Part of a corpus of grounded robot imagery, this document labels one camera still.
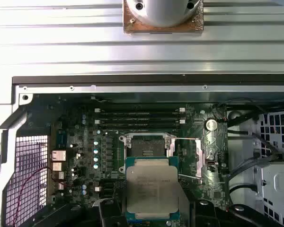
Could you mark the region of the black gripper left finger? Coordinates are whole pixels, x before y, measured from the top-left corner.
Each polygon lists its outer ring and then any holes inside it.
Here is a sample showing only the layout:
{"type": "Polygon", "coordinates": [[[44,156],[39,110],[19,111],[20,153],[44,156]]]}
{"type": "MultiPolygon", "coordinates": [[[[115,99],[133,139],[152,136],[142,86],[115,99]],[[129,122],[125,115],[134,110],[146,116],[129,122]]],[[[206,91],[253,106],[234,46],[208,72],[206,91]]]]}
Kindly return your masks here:
{"type": "Polygon", "coordinates": [[[125,227],[114,189],[71,188],[55,195],[54,200],[21,227],[125,227]]]}

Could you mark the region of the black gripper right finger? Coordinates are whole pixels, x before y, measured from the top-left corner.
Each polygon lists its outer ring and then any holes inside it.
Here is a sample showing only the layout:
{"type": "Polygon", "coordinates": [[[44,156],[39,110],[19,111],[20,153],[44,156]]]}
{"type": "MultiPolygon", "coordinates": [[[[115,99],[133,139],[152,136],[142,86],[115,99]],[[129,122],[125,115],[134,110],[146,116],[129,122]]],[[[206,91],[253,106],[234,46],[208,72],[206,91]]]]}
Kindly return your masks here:
{"type": "Polygon", "coordinates": [[[243,204],[222,210],[208,200],[198,200],[179,187],[179,211],[187,227],[280,227],[281,224],[243,204]]]}

